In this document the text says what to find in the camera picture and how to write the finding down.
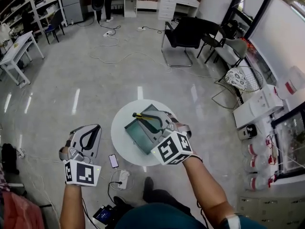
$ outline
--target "black pants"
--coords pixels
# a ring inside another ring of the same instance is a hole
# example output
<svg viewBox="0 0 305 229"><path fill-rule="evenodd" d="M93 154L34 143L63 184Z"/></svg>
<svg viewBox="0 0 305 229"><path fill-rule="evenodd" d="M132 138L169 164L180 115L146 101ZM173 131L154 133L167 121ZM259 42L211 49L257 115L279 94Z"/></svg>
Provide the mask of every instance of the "black pants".
<svg viewBox="0 0 305 229"><path fill-rule="evenodd" d="M106 12L106 19L110 20L111 18L111 0L105 0L105 12ZM96 11L96 19L98 22L101 21L102 11Z"/></svg>
<svg viewBox="0 0 305 229"><path fill-rule="evenodd" d="M184 206L182 203L178 202L169 192L161 189L156 189L148 192L143 193L143 199L146 203L164 203L171 205L183 213L187 214L188 216L192 216L190 208ZM129 204L122 205L122 206L115 206L113 211L113 218L112 221L108 224L106 229L113 229L117 222L121 219L121 217L126 214L129 210L133 209L133 207Z"/></svg>

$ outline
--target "black office chair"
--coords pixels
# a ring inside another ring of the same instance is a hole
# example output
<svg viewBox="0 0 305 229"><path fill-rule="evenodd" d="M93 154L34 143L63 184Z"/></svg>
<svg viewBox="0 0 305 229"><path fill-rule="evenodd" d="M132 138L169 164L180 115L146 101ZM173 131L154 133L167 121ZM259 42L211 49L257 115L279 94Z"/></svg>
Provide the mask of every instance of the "black office chair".
<svg viewBox="0 0 305 229"><path fill-rule="evenodd" d="M212 47L214 47L214 48L220 47L221 43L223 42L223 39L226 38L224 30L220 27L220 25L218 25L214 22L204 20L203 21L203 30L204 30L204 35L201 39L204 41L204 43L197 55L197 58L199 58L199 55L205 45L210 45L211 49L212 49ZM215 39L218 32L220 32L223 37L220 40L220 42Z"/></svg>
<svg viewBox="0 0 305 229"><path fill-rule="evenodd" d="M48 38L47 33L52 32L53 36L56 38L57 42L59 42L59 40L58 40L57 35L56 35L56 29L57 28L61 28L62 33L65 34L63 32L63 28L62 28L62 25L61 25L62 21L63 21L63 17L62 17L61 10L57 10L55 12L53 18L50 21L49 27L44 31L44 33L45 33L45 35L47 37L47 40L48 40L48 44L50 44L50 42L49 42L49 38Z"/></svg>
<svg viewBox="0 0 305 229"><path fill-rule="evenodd" d="M165 58L165 55L163 53L163 43L165 35L167 39L169 40L171 46L173 48L176 47L184 47L184 52L188 59L190 60L190 64L187 65L169 65L167 63L167 60ZM203 20L198 18L191 18L191 17L183 17L180 19L179 24L175 29L172 28L171 24L169 22L165 22L165 30L164 30L164 36L162 40L162 54L165 59L165 62L170 67L191 67L193 62L190 59L189 55L186 52L186 48L199 48L200 46L200 40L203 36Z"/></svg>

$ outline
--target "white plastic bottle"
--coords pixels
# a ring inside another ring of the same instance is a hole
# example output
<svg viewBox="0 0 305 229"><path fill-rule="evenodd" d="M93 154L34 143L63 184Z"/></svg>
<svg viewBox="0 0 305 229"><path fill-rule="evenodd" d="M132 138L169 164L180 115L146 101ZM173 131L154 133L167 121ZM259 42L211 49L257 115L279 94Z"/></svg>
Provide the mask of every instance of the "white plastic bottle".
<svg viewBox="0 0 305 229"><path fill-rule="evenodd" d="M244 169L247 172L256 172L268 167L268 158L264 155L257 155L244 158Z"/></svg>
<svg viewBox="0 0 305 229"><path fill-rule="evenodd" d="M244 187L247 190L263 190L269 187L269 178L262 174L248 174L244 178Z"/></svg>
<svg viewBox="0 0 305 229"><path fill-rule="evenodd" d="M244 156L261 155L265 153L266 150L266 142L260 136L243 141L242 153Z"/></svg>
<svg viewBox="0 0 305 229"><path fill-rule="evenodd" d="M305 87L305 74L296 66L291 67L276 84L276 93L284 100Z"/></svg>

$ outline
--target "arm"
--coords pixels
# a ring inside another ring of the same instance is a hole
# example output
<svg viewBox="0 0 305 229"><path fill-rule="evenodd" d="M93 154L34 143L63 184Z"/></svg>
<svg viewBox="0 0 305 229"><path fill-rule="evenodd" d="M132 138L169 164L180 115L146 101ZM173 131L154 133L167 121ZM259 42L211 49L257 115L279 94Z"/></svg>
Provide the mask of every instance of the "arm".
<svg viewBox="0 0 305 229"><path fill-rule="evenodd" d="M200 159L189 157L183 162L195 197L214 228L234 210L228 203L222 187L215 181Z"/></svg>
<svg viewBox="0 0 305 229"><path fill-rule="evenodd" d="M79 186L66 185L61 209L61 229L85 229Z"/></svg>

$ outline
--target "round white table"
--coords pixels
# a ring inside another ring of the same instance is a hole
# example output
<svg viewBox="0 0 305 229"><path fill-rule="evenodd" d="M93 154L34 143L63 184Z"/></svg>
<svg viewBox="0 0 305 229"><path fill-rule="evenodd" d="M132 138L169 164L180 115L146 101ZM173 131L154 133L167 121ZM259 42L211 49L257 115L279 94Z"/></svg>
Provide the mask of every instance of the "round white table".
<svg viewBox="0 0 305 229"><path fill-rule="evenodd" d="M164 104L149 100L141 99L125 105L115 115L111 125L111 139L114 148L128 162L138 166L155 166L160 162L153 154L145 154L134 142L134 140L125 131L125 126L134 120L133 113L140 113L149 105L153 104L157 109L174 113Z"/></svg>

